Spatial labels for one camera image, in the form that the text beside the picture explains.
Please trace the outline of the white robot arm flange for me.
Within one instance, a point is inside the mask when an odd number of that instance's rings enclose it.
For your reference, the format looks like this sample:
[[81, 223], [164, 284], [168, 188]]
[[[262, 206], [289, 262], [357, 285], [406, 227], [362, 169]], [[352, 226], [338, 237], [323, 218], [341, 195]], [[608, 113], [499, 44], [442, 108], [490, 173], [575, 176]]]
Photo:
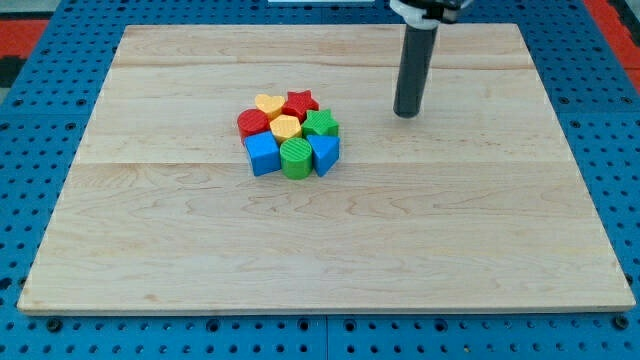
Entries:
[[389, 6], [404, 22], [418, 30], [453, 24], [468, 13], [474, 0], [390, 0]]

